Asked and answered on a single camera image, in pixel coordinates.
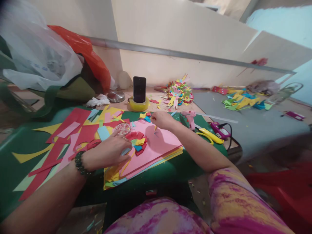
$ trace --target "cable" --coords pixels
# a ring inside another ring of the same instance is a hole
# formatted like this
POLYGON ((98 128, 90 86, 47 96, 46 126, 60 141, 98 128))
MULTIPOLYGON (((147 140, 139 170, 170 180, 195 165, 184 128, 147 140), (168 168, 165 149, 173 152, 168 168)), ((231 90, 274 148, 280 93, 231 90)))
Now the cable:
POLYGON ((225 125, 229 125, 230 126, 230 129, 231 129, 231 137, 230 137, 230 145, 228 146, 228 149, 227 149, 227 151, 230 149, 230 147, 231 147, 231 144, 232 144, 232 126, 230 125, 230 124, 228 124, 228 123, 223 123, 223 124, 219 124, 217 127, 219 128, 219 129, 221 129, 221 128, 223 128, 225 125))

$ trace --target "scissors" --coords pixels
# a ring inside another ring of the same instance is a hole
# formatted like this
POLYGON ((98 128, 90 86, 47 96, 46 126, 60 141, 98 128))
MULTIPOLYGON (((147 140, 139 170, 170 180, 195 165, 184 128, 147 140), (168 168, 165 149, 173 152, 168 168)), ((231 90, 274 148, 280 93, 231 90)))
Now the scissors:
POLYGON ((224 140, 218 138, 216 135, 212 134, 207 129, 202 128, 202 127, 198 126, 197 124, 195 124, 195 127, 199 131, 201 131, 201 133, 200 132, 196 132, 196 134, 206 137, 210 141, 210 143, 212 145, 214 145, 214 142, 217 143, 217 144, 223 144, 224 143, 224 140))

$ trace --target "green table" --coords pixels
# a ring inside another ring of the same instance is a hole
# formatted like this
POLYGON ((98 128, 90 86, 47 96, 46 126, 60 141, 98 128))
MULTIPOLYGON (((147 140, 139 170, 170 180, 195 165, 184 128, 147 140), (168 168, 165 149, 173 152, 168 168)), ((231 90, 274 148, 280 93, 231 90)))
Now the green table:
MULTIPOLYGON (((25 163, 19 163, 11 152, 15 153, 34 153, 38 152, 48 146, 46 140, 50 137, 49 133, 31 131, 35 128, 46 127, 61 123, 70 114, 74 107, 59 107, 56 111, 51 113, 50 120, 40 122, 39 120, 32 120, 23 124, 16 129, 1 145, 0 145, 0 180, 1 180, 1 197, 0 197, 0 221, 7 217, 20 202, 18 199, 22 195, 22 191, 13 192, 13 189, 21 182, 21 180, 33 169, 33 167, 43 158, 44 154, 37 156, 25 163)), ((123 113, 123 119, 130 119, 131 121, 138 120, 140 112, 123 113)), ((209 124, 200 115, 195 118, 195 123, 201 127, 205 127, 210 132, 213 130, 209 124)), ((227 156, 226 149, 223 145, 214 144, 214 146, 225 156, 227 156)), ((127 194, 134 190, 149 190, 153 189, 157 184, 169 184, 172 182, 185 182, 191 178, 200 176, 203 173, 201 168, 192 160, 187 151, 183 154, 162 163, 154 168, 151 168, 144 173, 130 179, 129 181, 106 191, 103 191, 103 170, 98 170, 94 177, 89 179, 82 189, 76 206, 92 205, 109 201, 112 197, 118 194, 127 194)))

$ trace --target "red stool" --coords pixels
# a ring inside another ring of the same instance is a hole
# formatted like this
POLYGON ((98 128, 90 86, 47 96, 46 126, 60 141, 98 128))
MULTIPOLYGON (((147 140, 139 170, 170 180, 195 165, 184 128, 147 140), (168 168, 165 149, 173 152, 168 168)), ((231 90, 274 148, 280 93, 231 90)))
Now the red stool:
POLYGON ((254 188, 272 195, 281 206, 280 217, 295 233, 312 233, 312 163, 299 163, 281 172, 246 176, 254 188))

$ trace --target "phone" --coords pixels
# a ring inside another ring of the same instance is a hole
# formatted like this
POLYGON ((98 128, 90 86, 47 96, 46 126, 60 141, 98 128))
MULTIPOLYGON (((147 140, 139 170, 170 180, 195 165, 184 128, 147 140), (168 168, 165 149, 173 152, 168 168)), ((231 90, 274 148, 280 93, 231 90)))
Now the phone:
POLYGON ((146 97, 146 78, 135 76, 133 77, 133 100, 136 103, 145 102, 146 97))

